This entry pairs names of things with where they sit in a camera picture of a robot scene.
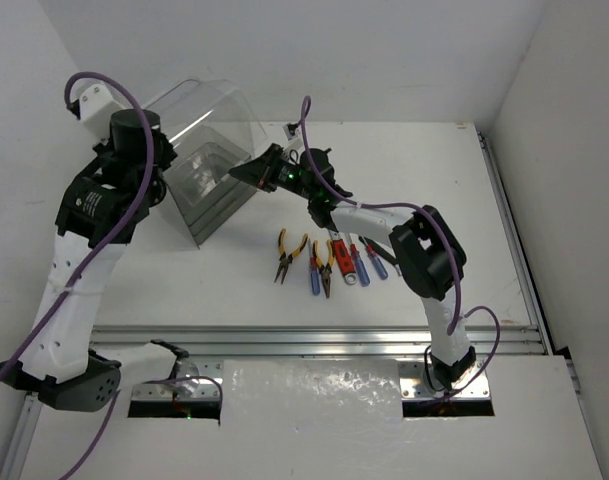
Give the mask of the black handled adjustable wrench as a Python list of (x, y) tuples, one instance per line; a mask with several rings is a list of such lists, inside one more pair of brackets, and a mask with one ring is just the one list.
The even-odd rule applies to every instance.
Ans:
[(382, 257), (386, 262), (393, 266), (398, 276), (402, 276), (402, 270), (396, 257), (386, 250), (384, 247), (379, 247), (378, 255)]

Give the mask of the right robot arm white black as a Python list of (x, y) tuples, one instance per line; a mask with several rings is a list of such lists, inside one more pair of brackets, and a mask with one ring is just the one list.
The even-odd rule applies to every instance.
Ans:
[(460, 320), (460, 282), (467, 258), (436, 208), (360, 203), (336, 182), (329, 152), (316, 148), (292, 162), (282, 147), (272, 144), (229, 174), (261, 191), (284, 189), (304, 198), (320, 228), (360, 235), (390, 248), (406, 285), (422, 301), (436, 381), (450, 390), (472, 367), (475, 349)]

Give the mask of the red handled adjustable wrench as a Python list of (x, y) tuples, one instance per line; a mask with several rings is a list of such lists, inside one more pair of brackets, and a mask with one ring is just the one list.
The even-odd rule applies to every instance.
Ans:
[(349, 286), (355, 285), (358, 280), (357, 272), (342, 236), (333, 230), (329, 231), (329, 236), (333, 247), (335, 262), (338, 265), (343, 280)]

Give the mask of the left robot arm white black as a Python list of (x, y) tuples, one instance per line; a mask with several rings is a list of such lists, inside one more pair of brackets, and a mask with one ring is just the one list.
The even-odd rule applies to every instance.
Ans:
[(16, 360), (0, 363), (4, 384), (34, 393), (54, 410), (95, 412), (118, 392), (176, 377), (185, 350), (162, 340), (95, 350), (90, 336), (102, 295), (136, 226), (165, 197), (162, 173), (176, 154), (158, 114), (113, 113), (107, 142), (65, 190), (54, 256), (38, 310), (48, 324)]

